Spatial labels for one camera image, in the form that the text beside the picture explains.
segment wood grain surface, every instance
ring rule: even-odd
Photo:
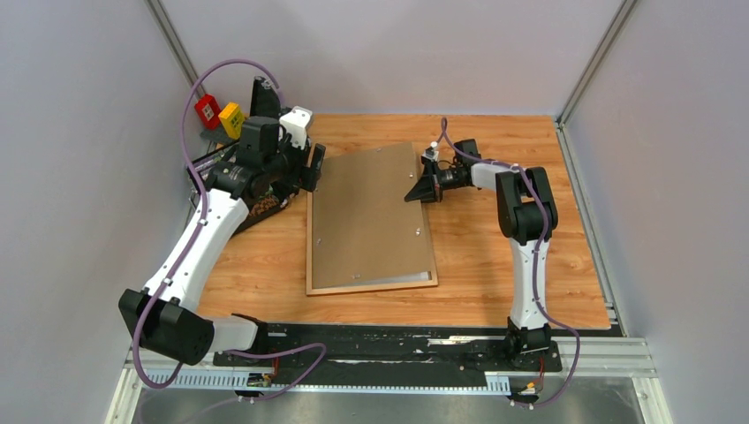
[[[311,137],[333,156],[403,141],[422,151],[439,130],[439,116],[318,115]],[[551,118],[455,116],[450,117],[449,134],[453,141],[476,139],[485,158],[546,168],[559,213],[549,247],[549,312],[578,328],[608,328]],[[443,143],[441,155],[451,159],[448,150]],[[499,230],[495,194],[457,189],[426,208],[438,287],[307,297],[306,196],[301,195],[285,211],[230,240],[206,283],[198,312],[249,314],[271,322],[506,326],[512,258]]]

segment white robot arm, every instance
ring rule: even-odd
[[[543,168],[526,170],[549,221],[546,235],[540,239],[543,215],[534,201],[523,201],[524,197],[530,197],[530,193],[517,169],[482,161],[475,140],[455,143],[455,149],[464,155],[456,154],[448,168],[440,169],[435,148],[436,143],[432,143],[422,155],[424,172],[405,200],[438,202],[442,201],[445,190],[465,186],[496,192],[499,225],[503,235],[510,240],[515,284],[505,338],[507,354],[512,358],[523,353],[547,350],[551,346],[551,328],[538,305],[546,309],[546,258],[551,232],[556,228],[557,214],[546,171]],[[536,248],[537,267],[533,260]]]
[[[312,150],[307,129],[312,121],[312,111],[296,107],[280,119],[250,117],[243,124],[233,162],[225,158],[210,170],[205,218],[201,218],[201,211],[206,205],[201,202],[171,254],[143,290],[126,290],[119,300],[131,335],[135,335],[138,320],[145,319],[140,334],[142,347],[194,365],[209,352],[244,351],[253,346],[261,322],[240,315],[206,319],[194,311],[224,246],[233,234],[246,228],[243,225],[250,207],[268,192],[270,185],[281,182],[292,192],[300,188],[314,190],[325,147],[315,146],[312,162],[307,166]],[[281,125],[285,131],[279,131]],[[171,264],[185,250],[196,225],[203,228],[173,277],[167,278]],[[168,286],[149,316],[141,317],[151,294],[162,283]]]

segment gray wall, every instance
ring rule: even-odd
[[[188,87],[141,1],[3,2],[0,41],[0,420],[100,422],[117,299],[185,223]]]
[[[569,125],[675,422],[745,422],[749,3],[646,0]]]
[[[163,3],[199,72],[253,58],[318,112],[555,114],[620,0]],[[245,106],[246,73],[206,87]]]

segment yellow object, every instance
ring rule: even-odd
[[[221,120],[223,129],[226,130],[226,135],[231,139],[238,140],[239,135],[242,133],[242,123],[245,122],[245,115],[242,114],[242,109],[239,108],[239,105],[230,102],[218,114],[218,118]]]

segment cable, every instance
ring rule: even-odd
[[[195,414],[193,414],[193,416],[187,418],[186,420],[180,421],[178,424],[186,424],[186,423],[188,423],[188,422],[190,422],[192,420],[197,419],[201,415],[204,415],[204,414],[206,414],[206,413],[208,413],[210,411],[213,411],[216,408],[220,408],[220,407],[226,406],[226,405],[236,404],[237,402],[246,402],[246,401],[249,401],[251,404],[253,404],[255,402],[261,402],[263,400],[270,400],[270,399],[278,398],[279,396],[283,395],[287,391],[293,389],[297,384],[299,384],[299,382],[301,382],[302,380],[304,380],[304,378],[307,377],[309,375],[309,373],[311,373],[312,370],[315,367],[317,367],[317,365],[320,363],[320,361],[322,361],[322,358],[325,357],[325,353],[328,352],[328,347],[325,344],[322,344],[322,343],[311,343],[311,344],[305,344],[304,346],[300,346],[300,347],[297,347],[297,348],[294,348],[294,349],[290,349],[288,351],[275,352],[275,353],[270,353],[270,354],[267,354],[267,355],[255,355],[255,354],[252,354],[252,353],[247,353],[247,352],[242,352],[242,351],[234,351],[234,350],[225,351],[225,353],[230,353],[232,355],[240,356],[242,358],[248,358],[248,359],[251,359],[251,360],[273,360],[273,359],[276,359],[276,358],[281,358],[283,356],[289,356],[289,355],[293,355],[293,354],[296,354],[296,353],[299,353],[299,352],[308,351],[310,349],[314,349],[315,347],[319,347],[320,348],[320,355],[318,355],[317,359],[314,360],[314,362],[305,370],[304,373],[302,373],[299,377],[297,377],[293,382],[289,383],[289,385],[287,385],[283,389],[280,389],[279,391],[274,392],[274,393],[272,393],[270,395],[265,395],[265,396],[260,396],[260,397],[244,397],[244,396],[240,396],[238,398],[237,397],[230,397],[228,399],[225,399],[225,400],[216,402],[215,404],[207,406],[206,408],[204,408],[204,409],[196,412]],[[138,407],[140,408],[143,404],[145,404],[145,402],[146,402],[146,400],[145,400],[145,398],[143,398],[139,402],[139,406]],[[142,411],[140,409],[138,410],[137,416],[138,416],[138,422],[139,422],[139,424],[143,424]]]
[[[533,407],[539,408],[542,406],[550,405],[553,402],[555,402],[559,397],[561,397],[565,391],[567,391],[567,388],[570,386],[570,382],[572,380],[572,376],[575,374],[575,370],[578,367],[578,360],[580,358],[580,334],[572,327],[570,327],[567,324],[564,324],[562,322],[559,322],[555,320],[554,318],[549,315],[548,312],[546,312],[546,309],[541,304],[541,300],[539,298],[538,294],[538,253],[539,248],[541,247],[541,243],[546,238],[546,235],[549,233],[549,215],[546,213],[546,209],[543,207],[543,204],[541,203],[541,199],[539,199],[538,193],[533,189],[533,183],[531,183],[531,180],[528,179],[528,176],[526,175],[526,170],[523,169],[518,164],[509,165],[508,163],[499,162],[491,159],[480,159],[479,157],[475,157],[473,155],[468,155],[465,152],[462,152],[458,150],[458,148],[455,147],[454,144],[452,144],[452,141],[450,141],[450,137],[447,135],[447,118],[443,117],[441,120],[441,127],[442,127],[442,133],[440,134],[440,137],[437,139],[437,143],[440,142],[440,140],[444,139],[447,141],[447,144],[450,145],[450,147],[455,150],[455,153],[462,155],[463,157],[470,159],[472,161],[477,161],[481,163],[489,163],[489,164],[495,164],[499,166],[503,166],[507,168],[508,170],[517,170],[518,174],[520,174],[520,177],[523,178],[523,183],[525,183],[526,188],[528,189],[528,192],[531,194],[531,197],[533,198],[533,201],[535,202],[536,206],[538,206],[539,210],[541,211],[541,218],[543,219],[543,230],[541,231],[541,235],[539,236],[538,240],[536,241],[536,245],[533,248],[533,301],[536,304],[536,307],[538,307],[539,311],[541,311],[541,314],[546,318],[549,322],[555,324],[558,327],[562,327],[563,329],[566,329],[570,333],[572,333],[573,336],[575,336],[575,358],[572,360],[572,365],[570,366],[570,373],[567,375],[567,378],[564,379],[564,383],[562,384],[562,387],[557,391],[552,397],[549,399],[544,400],[543,402],[538,402],[533,404]]]
[[[195,97],[195,92],[198,90],[198,87],[200,84],[203,83],[203,80],[208,77],[211,73],[213,73],[215,70],[219,68],[223,68],[226,65],[229,64],[249,64],[250,66],[253,66],[262,72],[264,72],[266,75],[268,75],[268,78],[273,82],[273,85],[276,86],[276,93],[278,95],[278,99],[281,102],[281,104],[284,104],[284,97],[281,93],[281,88],[278,85],[278,80],[276,77],[274,77],[270,71],[263,66],[262,64],[259,64],[253,60],[248,59],[229,59],[224,60],[222,62],[219,62],[217,64],[214,64],[211,66],[207,71],[205,71],[193,84],[192,87],[190,87],[190,93],[187,95],[187,99],[185,100],[185,110],[182,112],[182,119],[179,123],[179,141],[180,145],[182,147],[182,157],[185,159],[185,164],[187,165],[187,170],[190,172],[190,175],[193,177],[193,182],[196,184],[196,188],[198,190],[198,194],[200,195],[200,203],[198,204],[198,207],[200,208],[200,220],[195,225],[195,229],[193,230],[193,234],[190,236],[190,239],[185,244],[185,248],[182,249],[182,252],[179,253],[179,256],[174,261],[173,264],[171,264],[171,268],[166,273],[166,276],[161,284],[159,284],[158,289],[154,292],[154,294],[151,295],[151,299],[146,304],[146,307],[143,308],[143,312],[140,313],[140,317],[138,319],[138,323],[135,324],[135,331],[132,333],[132,363],[135,366],[135,371],[138,373],[138,377],[150,388],[152,389],[163,389],[167,386],[169,386],[175,378],[177,378],[177,374],[179,373],[179,369],[182,367],[182,363],[179,363],[177,367],[174,369],[174,373],[171,375],[169,379],[167,379],[166,382],[163,383],[157,383],[152,381],[148,378],[146,375],[146,372],[143,370],[143,366],[140,362],[140,336],[143,333],[143,326],[146,323],[146,319],[148,318],[148,313],[151,312],[151,309],[154,307],[154,304],[156,303],[156,300],[161,297],[163,292],[166,290],[167,286],[171,282],[171,279],[174,277],[174,274],[177,273],[177,270],[179,269],[179,266],[182,264],[182,261],[185,260],[185,257],[187,254],[190,253],[190,249],[195,244],[195,241],[198,239],[198,236],[200,235],[200,230],[202,230],[203,225],[205,223],[206,216],[208,216],[208,193],[206,192],[205,184],[203,184],[203,178],[200,177],[200,174],[195,169],[193,165],[193,161],[190,160],[190,155],[187,153],[187,143],[185,142],[185,120],[187,119],[187,112],[190,109],[190,106],[193,102],[193,98]]]

